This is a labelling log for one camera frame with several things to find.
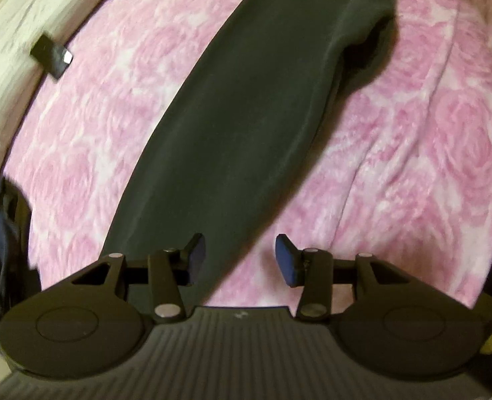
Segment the black fleece pants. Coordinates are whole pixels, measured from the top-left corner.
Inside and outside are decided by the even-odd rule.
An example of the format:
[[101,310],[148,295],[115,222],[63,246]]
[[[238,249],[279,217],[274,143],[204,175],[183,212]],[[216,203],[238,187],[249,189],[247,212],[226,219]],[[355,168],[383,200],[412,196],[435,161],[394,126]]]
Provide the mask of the black fleece pants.
[[132,259],[204,235],[197,305],[293,184],[332,104],[377,74],[396,0],[242,0],[148,140],[103,249]]

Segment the pile of dark clothes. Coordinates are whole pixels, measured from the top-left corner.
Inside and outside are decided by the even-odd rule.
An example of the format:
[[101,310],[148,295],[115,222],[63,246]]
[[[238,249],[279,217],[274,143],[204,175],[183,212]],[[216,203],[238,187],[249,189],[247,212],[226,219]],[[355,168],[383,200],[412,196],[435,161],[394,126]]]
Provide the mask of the pile of dark clothes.
[[36,271],[28,262],[32,211],[19,188],[0,177],[0,321],[26,299]]

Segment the pink rose blanket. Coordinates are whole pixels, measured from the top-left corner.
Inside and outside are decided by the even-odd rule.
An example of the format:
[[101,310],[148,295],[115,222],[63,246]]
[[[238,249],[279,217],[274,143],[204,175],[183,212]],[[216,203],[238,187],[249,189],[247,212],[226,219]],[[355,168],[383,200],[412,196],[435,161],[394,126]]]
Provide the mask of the pink rose blanket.
[[[6,161],[44,286],[93,262],[135,162],[241,0],[108,0],[46,80]],[[492,267],[492,0],[398,0],[392,59],[351,95],[298,193],[212,293],[295,307],[275,237],[373,253],[473,304]]]

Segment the grey striped duvet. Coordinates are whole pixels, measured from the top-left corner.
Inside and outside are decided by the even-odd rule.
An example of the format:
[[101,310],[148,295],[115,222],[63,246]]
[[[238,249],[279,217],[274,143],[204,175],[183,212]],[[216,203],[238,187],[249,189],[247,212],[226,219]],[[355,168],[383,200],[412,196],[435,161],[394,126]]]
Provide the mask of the grey striped duvet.
[[4,0],[0,5],[0,171],[45,67],[32,57],[42,35],[58,44],[102,0]]

